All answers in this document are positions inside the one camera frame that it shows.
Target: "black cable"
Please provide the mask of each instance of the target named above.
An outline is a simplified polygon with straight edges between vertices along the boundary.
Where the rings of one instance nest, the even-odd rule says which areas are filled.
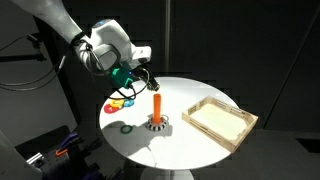
[[[46,78],[47,76],[49,76],[52,71],[58,67],[59,63],[56,63],[49,72],[47,72],[44,76],[42,76],[41,78],[39,79],[36,79],[36,80],[33,80],[33,81],[29,81],[29,82],[23,82],[23,83],[0,83],[1,86],[25,86],[25,85],[30,85],[30,84],[33,84],[33,83],[36,83],[36,82],[39,82],[41,81],[42,79]]]
[[[12,44],[14,44],[15,42],[19,41],[19,40],[22,39],[22,38],[26,38],[26,37],[28,37],[28,36],[24,35],[24,36],[18,37],[17,39],[13,40],[13,41],[12,41],[11,43],[9,43],[8,45],[2,47],[2,48],[0,49],[0,51],[3,51],[3,50],[5,50],[5,49],[7,49],[8,47],[10,47],[10,46],[11,46]]]
[[[9,90],[9,91],[18,91],[18,92],[23,92],[23,91],[32,91],[32,90],[36,90],[36,89],[40,89],[45,87],[46,85],[48,85],[50,82],[52,82],[54,80],[54,78],[56,78],[58,76],[60,72],[60,69],[57,71],[57,73],[45,84],[38,86],[38,87],[32,87],[32,88],[24,88],[24,89],[13,89],[13,88],[8,88],[8,87],[4,87],[4,86],[0,86],[1,89],[5,89],[5,90]]]
[[[99,61],[99,59],[96,57],[96,55],[95,55],[95,54],[93,53],[93,51],[92,51],[92,45],[89,44],[89,43],[88,43],[86,40],[84,40],[84,39],[80,40],[80,43],[86,43],[86,44],[87,44],[87,45],[86,45],[87,51],[89,51],[89,52],[93,55],[94,59],[96,60],[96,62],[97,62],[98,65],[99,65],[100,69],[101,69],[102,72],[104,73],[104,76],[107,77],[107,74],[106,74],[106,72],[105,72],[105,70],[104,70],[101,62]],[[113,98],[113,97],[110,97],[110,96],[109,96],[108,98],[109,98],[109,99],[113,99],[113,100],[121,100],[121,99],[131,99],[131,100],[133,100],[133,99],[136,98],[137,94],[141,93],[141,92],[147,87],[147,84],[148,84],[148,82],[147,82],[146,85],[142,88],[142,90],[140,90],[138,93],[136,93],[135,89],[134,89],[133,86],[131,85],[130,88],[131,88],[131,89],[133,90],[133,92],[134,92],[134,94],[131,95],[131,96],[126,96],[126,95],[124,95],[119,89],[116,89],[116,91],[117,91],[121,96],[123,96],[123,98]]]
[[[146,89],[146,87],[148,86],[149,80],[150,80],[150,74],[149,74],[149,72],[148,72],[146,69],[144,69],[144,68],[142,68],[142,70],[143,70],[145,73],[147,73],[148,79],[147,79],[147,82],[146,82],[146,84],[144,85],[144,87],[137,93],[137,95],[140,94],[143,90]]]
[[[37,86],[37,87],[31,87],[31,88],[23,88],[23,89],[14,89],[14,88],[9,88],[9,87],[5,87],[5,86],[0,86],[0,89],[4,89],[4,90],[8,90],[8,91],[16,91],[16,92],[25,92],[25,91],[33,91],[33,90],[45,87],[46,85],[51,83],[54,80],[54,78],[56,78],[59,75],[59,72],[60,72],[60,70],[62,69],[62,67],[64,65],[64,61],[65,61],[65,59],[66,59],[66,57],[68,55],[68,52],[69,52],[69,48],[66,51],[66,54],[63,56],[62,60],[60,61],[60,66],[59,66],[59,69],[58,69],[57,73],[48,82],[44,83],[43,85]]]

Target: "white tabletop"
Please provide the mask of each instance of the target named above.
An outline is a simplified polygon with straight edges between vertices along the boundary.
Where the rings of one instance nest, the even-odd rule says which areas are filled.
[[[160,84],[161,114],[169,117],[169,126],[160,132],[145,128],[148,116],[153,114],[153,94],[147,89],[137,96],[132,107],[114,114],[100,111],[100,128],[108,143],[123,156],[137,163],[165,170],[187,170],[205,167],[226,158],[230,152],[182,120],[182,112],[210,95],[230,105],[236,103],[218,89],[184,78],[156,78]],[[139,91],[144,83],[137,81]],[[131,90],[120,89],[131,95]],[[116,92],[112,97],[121,97]],[[122,125],[132,125],[129,134],[122,134]]]

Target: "orange peg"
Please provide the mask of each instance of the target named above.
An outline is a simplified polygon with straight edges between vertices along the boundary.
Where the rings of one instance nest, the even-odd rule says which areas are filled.
[[[161,111],[161,95],[154,94],[153,95],[153,124],[160,124],[160,111]]]

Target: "red object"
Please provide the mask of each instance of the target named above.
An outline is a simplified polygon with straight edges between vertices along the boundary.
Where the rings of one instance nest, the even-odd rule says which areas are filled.
[[[62,156],[62,155],[64,155],[65,153],[67,153],[68,152],[68,149],[64,149],[64,150],[62,150],[62,151],[56,151],[56,157],[59,157],[59,156]]]
[[[117,112],[119,110],[119,108],[118,107],[112,107],[112,106],[110,106],[110,104],[107,104],[107,105],[104,106],[103,110],[107,114],[112,114],[112,113]]]
[[[160,124],[160,111],[161,111],[161,95],[154,94],[153,95],[153,121],[154,124]]]

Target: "wooden tray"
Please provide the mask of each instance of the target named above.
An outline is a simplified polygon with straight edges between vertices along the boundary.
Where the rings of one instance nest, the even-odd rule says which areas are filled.
[[[183,112],[182,119],[233,153],[258,117],[208,96]]]

